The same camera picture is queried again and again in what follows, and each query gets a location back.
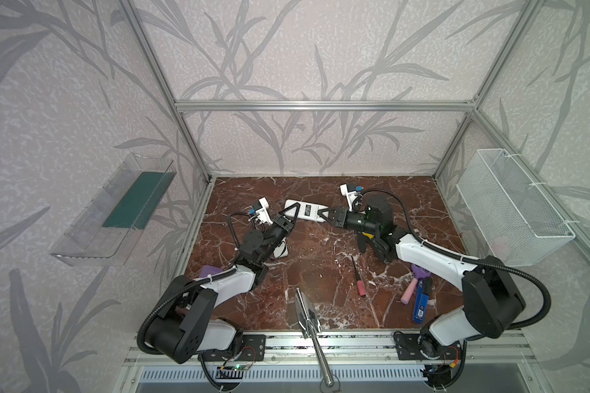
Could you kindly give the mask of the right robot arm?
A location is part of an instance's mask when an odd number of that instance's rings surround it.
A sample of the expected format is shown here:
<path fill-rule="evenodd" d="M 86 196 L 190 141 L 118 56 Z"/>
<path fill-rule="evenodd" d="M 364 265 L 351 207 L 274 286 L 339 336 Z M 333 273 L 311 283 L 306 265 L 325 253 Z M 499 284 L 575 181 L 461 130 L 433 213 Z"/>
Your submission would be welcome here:
<path fill-rule="evenodd" d="M 373 198 L 363 211 L 355 207 L 331 207 L 319 211 L 324 222 L 357 234 L 361 251 L 371 247 L 379 260 L 401 260 L 444 279 L 462 293 L 462 306 L 442 314 L 421 329 L 419 343 L 439 349 L 467 339 L 501 337 L 503 332 L 532 326 L 552 309 L 547 286 L 533 275 L 505 265 L 493 255 L 462 255 L 423 239 L 412 224 L 397 225 L 385 197 Z M 536 286 L 542 296 L 539 311 L 523 320 L 526 308 L 514 278 Z"/>

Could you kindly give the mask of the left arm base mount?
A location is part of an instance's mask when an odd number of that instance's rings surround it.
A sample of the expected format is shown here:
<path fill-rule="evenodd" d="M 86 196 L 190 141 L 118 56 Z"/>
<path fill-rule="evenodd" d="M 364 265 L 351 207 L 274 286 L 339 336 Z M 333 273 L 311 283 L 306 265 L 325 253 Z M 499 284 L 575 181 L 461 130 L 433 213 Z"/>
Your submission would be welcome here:
<path fill-rule="evenodd" d="M 203 352 L 206 362 L 237 361 L 257 362 L 264 360 L 267 336 L 263 334 L 246 334 L 235 337 L 233 343 L 225 350 L 207 350 Z"/>

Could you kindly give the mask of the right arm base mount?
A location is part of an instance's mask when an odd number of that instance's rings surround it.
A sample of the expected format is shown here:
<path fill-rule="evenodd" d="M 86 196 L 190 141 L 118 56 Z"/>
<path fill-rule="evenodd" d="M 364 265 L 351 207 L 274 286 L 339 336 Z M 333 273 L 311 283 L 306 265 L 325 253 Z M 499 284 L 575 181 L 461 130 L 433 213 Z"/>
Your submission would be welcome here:
<path fill-rule="evenodd" d="M 424 338 L 419 333 L 393 333 L 393 343 L 399 360 L 433 360 L 458 362 L 461 360 L 463 345 L 455 342 L 451 346 L 443 346 L 431 338 Z"/>

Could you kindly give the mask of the red white remote control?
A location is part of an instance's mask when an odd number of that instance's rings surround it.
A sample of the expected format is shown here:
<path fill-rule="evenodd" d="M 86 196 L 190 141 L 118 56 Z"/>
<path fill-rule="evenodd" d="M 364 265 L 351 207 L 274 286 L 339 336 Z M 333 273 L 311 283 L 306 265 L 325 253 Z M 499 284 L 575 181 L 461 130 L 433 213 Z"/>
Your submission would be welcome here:
<path fill-rule="evenodd" d="M 317 223 L 324 223 L 325 221 L 321 218 L 319 212 L 321 209 L 327 208 L 327 206 L 305 202 L 305 201 L 295 201 L 295 200 L 287 200 L 285 202 L 285 206 L 290 205 L 293 202 L 300 203 L 300 211 L 298 219 L 303 219 L 307 221 L 313 221 Z"/>

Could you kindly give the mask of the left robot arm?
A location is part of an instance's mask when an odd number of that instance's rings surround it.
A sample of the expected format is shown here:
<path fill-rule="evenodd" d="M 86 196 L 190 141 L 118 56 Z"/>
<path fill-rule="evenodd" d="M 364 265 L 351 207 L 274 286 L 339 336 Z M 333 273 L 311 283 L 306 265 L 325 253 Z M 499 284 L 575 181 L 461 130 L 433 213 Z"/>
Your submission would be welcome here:
<path fill-rule="evenodd" d="M 216 353 L 232 359 L 244 351 L 244 331 L 224 319 L 213 319 L 214 309 L 260 286 L 268 272 L 267 260 L 293 232 L 300 210 L 287 206 L 268 229 L 253 229 L 237 246 L 227 270 L 205 278 L 174 278 L 137 332 L 139 350 L 165 355 L 181 365 L 192 357 Z"/>

